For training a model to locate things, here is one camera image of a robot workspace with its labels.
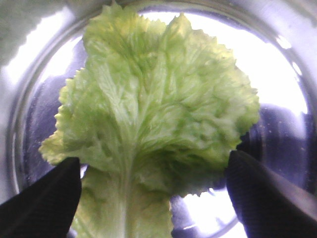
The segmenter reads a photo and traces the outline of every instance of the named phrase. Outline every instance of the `green lettuce leaf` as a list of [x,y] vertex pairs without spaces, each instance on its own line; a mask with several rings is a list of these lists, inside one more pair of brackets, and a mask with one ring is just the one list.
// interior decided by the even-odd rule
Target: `green lettuce leaf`
[[180,14],[169,25],[105,6],[84,34],[85,68],[60,91],[40,151],[89,164],[78,238],[166,238],[169,199],[201,193],[258,120],[256,90],[232,51]]

